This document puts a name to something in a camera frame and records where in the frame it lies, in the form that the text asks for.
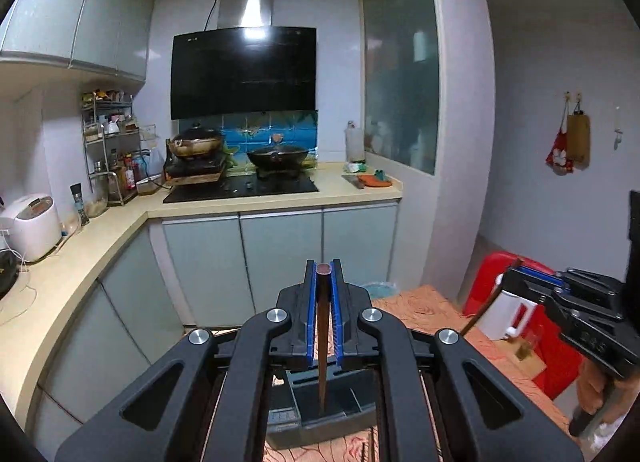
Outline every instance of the beige countertop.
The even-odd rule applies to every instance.
[[[318,192],[163,204],[167,192],[112,207],[72,236],[60,250],[20,275],[0,302],[0,394],[24,428],[38,378],[76,307],[120,248],[150,218],[268,211],[392,200],[402,185],[358,190],[341,178],[342,164],[310,173]],[[17,309],[31,306],[10,321]]]

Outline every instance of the blue tile backsplash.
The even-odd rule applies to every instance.
[[[225,136],[225,151],[232,156],[232,168],[227,173],[242,175],[255,171],[246,153],[275,144],[278,134],[282,143],[309,150],[303,162],[305,168],[314,168],[318,156],[318,112],[255,112],[225,114],[204,118],[180,119],[180,132],[200,124],[204,128],[220,129]]]

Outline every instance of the glass partition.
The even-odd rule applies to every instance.
[[[365,147],[434,173],[440,73],[433,0],[363,0]]]

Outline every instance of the range hood duct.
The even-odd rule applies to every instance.
[[[273,0],[220,0],[218,29],[271,25]]]

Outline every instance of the human hand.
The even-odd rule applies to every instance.
[[[578,402],[589,415],[594,415],[603,404],[602,393],[607,384],[607,376],[590,360],[585,359],[580,366],[576,381]],[[640,374],[626,381],[616,381],[617,388],[624,390],[622,397],[604,414],[603,423],[611,424],[625,415],[640,393]]]

